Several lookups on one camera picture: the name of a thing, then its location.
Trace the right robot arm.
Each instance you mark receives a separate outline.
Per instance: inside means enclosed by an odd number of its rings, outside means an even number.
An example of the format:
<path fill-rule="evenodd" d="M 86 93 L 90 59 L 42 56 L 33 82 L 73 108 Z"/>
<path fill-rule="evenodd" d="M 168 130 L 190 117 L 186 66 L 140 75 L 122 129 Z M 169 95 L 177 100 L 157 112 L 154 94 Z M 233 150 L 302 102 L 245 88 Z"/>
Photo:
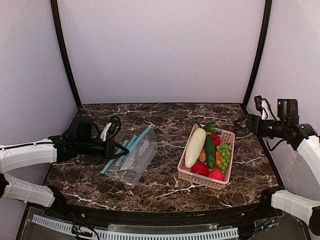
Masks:
<path fill-rule="evenodd" d="M 277 100 L 277 114 L 273 114 L 266 98 L 254 98 L 259 115 L 247 114 L 234 121 L 234 126 L 242 132 L 257 137 L 279 138 L 287 142 L 309 166 L 316 181 L 320 180 L 320 137 L 308 124 L 299 123 L 298 101 L 296 99 Z M 262 191 L 257 213 L 265 215 L 272 210 L 284 211 L 305 223 L 310 231 L 320 234 L 320 202 L 296 195 L 280 187 Z"/>

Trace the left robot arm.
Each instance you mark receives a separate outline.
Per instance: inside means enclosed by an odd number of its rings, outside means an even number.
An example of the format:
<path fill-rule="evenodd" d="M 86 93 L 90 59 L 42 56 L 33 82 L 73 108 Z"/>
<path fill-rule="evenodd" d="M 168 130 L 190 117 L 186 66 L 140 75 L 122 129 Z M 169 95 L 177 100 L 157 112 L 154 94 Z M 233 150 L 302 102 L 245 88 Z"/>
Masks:
<path fill-rule="evenodd" d="M 39 164 L 60 164 L 80 155 L 116 159 L 129 150 L 114 140 L 121 121 L 112 116 L 103 130 L 88 116 L 76 116 L 61 135 L 40 141 L 0 147 L 0 196 L 45 208 L 64 205 L 64 195 L 54 186 L 37 185 L 9 174 L 10 171 Z"/>

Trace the clear zip bag blue zipper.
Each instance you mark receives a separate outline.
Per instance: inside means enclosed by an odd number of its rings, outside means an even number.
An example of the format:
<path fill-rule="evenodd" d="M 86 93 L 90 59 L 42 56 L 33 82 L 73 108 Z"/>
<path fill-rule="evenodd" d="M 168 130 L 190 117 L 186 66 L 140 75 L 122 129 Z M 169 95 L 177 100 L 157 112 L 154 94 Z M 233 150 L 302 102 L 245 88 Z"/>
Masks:
<path fill-rule="evenodd" d="M 153 126 L 149 125 L 139 136 L 134 135 L 126 147 L 129 152 L 120 166 L 115 166 L 118 158 L 111 159 L 100 173 L 134 188 L 158 151 Z"/>

